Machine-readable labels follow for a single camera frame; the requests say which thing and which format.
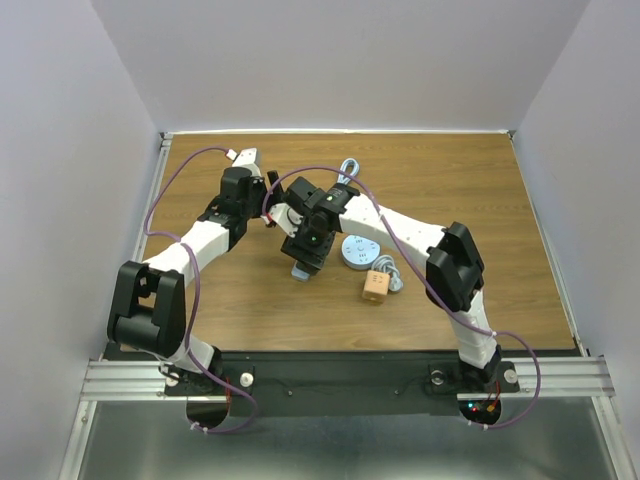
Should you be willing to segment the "light blue power strip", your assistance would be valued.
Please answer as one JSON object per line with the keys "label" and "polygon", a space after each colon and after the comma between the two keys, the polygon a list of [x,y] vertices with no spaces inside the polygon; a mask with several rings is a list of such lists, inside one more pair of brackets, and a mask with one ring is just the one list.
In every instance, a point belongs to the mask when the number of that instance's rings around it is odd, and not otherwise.
{"label": "light blue power strip", "polygon": [[303,268],[300,262],[294,263],[291,269],[291,275],[294,279],[301,282],[307,282],[311,278],[310,273]]}

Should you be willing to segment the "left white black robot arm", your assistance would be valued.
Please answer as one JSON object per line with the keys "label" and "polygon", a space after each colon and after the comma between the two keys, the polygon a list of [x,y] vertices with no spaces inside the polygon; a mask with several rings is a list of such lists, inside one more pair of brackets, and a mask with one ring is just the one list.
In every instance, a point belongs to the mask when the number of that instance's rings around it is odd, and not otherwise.
{"label": "left white black robot arm", "polygon": [[183,236],[144,262],[127,261],[118,270],[107,324],[107,337],[119,345],[153,354],[188,372],[199,393],[220,386],[222,354],[192,334],[201,291],[200,272],[229,252],[247,232],[248,222],[262,214],[267,186],[279,179],[271,170],[259,176],[248,166],[223,171],[220,190]]}

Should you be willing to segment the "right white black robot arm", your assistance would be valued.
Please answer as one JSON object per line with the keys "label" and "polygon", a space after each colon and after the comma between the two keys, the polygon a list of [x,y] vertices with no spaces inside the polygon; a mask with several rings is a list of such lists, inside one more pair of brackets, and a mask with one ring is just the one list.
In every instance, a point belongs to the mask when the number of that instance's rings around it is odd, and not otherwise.
{"label": "right white black robot arm", "polygon": [[484,304],[484,263],[469,229],[428,224],[377,204],[349,185],[324,191],[298,177],[267,207],[268,219],[287,234],[283,250],[310,273],[320,248],[337,233],[395,249],[424,284],[429,300],[449,317],[458,342],[460,378],[472,390],[495,381],[501,351]]}

